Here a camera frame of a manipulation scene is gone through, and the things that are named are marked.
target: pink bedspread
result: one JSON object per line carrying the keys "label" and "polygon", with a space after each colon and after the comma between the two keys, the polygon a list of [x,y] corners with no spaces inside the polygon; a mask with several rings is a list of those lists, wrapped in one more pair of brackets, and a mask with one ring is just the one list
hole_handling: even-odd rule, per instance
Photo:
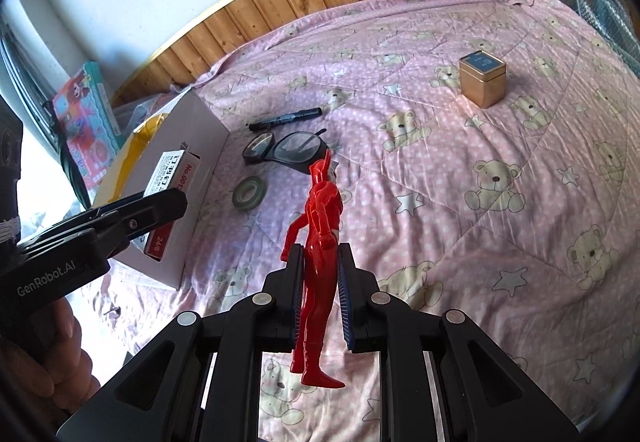
{"label": "pink bedspread", "polygon": [[[456,67],[479,48],[508,65],[488,110],[462,96]],[[182,288],[132,286],[115,265],[84,289],[100,313],[121,307],[107,318],[131,350],[281,268],[309,178],[243,165],[245,123],[323,106],[276,138],[327,128],[356,264],[417,310],[465,311],[572,419],[598,407],[640,346],[640,84],[576,14],[556,0],[370,0],[259,38],[199,81],[232,133]],[[231,191],[252,174],[266,197],[238,212]],[[347,353],[335,303],[322,365],[347,388],[306,389],[290,355],[265,355],[261,437],[378,439],[377,359]]]}

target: green tape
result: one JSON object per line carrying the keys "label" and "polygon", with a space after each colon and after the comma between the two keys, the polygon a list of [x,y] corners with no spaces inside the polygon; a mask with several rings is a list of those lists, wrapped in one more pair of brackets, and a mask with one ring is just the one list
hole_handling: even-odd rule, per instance
{"label": "green tape", "polygon": [[260,205],[266,193],[267,186],[260,177],[247,177],[234,189],[231,202],[239,211],[249,211]]}

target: white cardboard box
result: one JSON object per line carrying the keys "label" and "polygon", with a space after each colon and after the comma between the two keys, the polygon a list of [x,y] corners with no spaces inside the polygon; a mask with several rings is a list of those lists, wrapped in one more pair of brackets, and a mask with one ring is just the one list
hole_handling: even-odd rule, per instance
{"label": "white cardboard box", "polygon": [[129,245],[115,258],[157,281],[179,288],[200,205],[229,132],[193,90],[158,111],[166,112],[169,114],[133,167],[120,197],[146,190],[164,152],[185,149],[200,159],[186,192],[187,211],[175,222],[161,260],[156,261],[135,245]]}

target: figure's arm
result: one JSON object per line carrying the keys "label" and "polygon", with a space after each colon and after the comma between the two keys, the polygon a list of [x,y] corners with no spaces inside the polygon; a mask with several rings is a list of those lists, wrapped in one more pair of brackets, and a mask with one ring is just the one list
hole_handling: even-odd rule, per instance
{"label": "figure's arm", "polygon": [[300,229],[306,227],[309,223],[309,219],[306,216],[306,213],[302,213],[298,218],[296,218],[291,225],[289,226],[289,230],[287,231],[287,236],[284,240],[284,247],[282,248],[282,254],[280,255],[280,259],[283,262],[286,262],[289,259],[289,251],[291,250],[291,245],[296,241],[298,237],[298,233]]}
{"label": "figure's arm", "polygon": [[316,212],[318,214],[318,229],[320,234],[320,244],[322,248],[332,248],[336,244],[335,236],[329,224],[329,217],[326,214],[326,206],[332,200],[340,201],[340,193],[335,185],[328,184],[316,195]]}

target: yellow object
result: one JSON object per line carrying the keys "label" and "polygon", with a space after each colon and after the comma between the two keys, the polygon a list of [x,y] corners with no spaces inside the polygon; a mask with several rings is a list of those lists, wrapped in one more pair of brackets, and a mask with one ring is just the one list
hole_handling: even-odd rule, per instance
{"label": "yellow object", "polygon": [[154,115],[131,133],[102,179],[100,189],[94,199],[94,207],[109,204],[120,198],[133,167],[167,115],[169,114]]}

